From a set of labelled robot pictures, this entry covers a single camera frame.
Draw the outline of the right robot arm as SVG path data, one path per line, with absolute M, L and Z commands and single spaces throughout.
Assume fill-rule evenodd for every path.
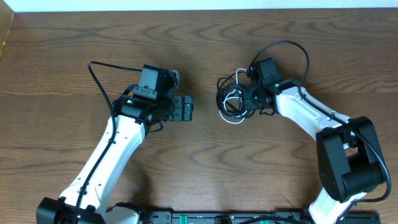
M 247 72 L 245 110 L 271 109 L 300 126 L 317 144 L 322 190 L 308 208 L 312 223 L 339 223 L 378 185 L 391 182 L 373 123 L 350 118 L 316 100 L 297 80 L 284 80 L 272 58 Z

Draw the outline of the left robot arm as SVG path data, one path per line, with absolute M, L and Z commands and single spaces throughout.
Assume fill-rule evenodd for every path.
M 190 95 L 176 96 L 180 74 L 152 65 L 139 69 L 138 83 L 114 101 L 103 136 L 74 181 L 58 199 L 45 197 L 36 210 L 37 223 L 139 223 L 141 214 L 124 205 L 108 210 L 109 198 L 133 152 L 152 126 L 191 121 Z

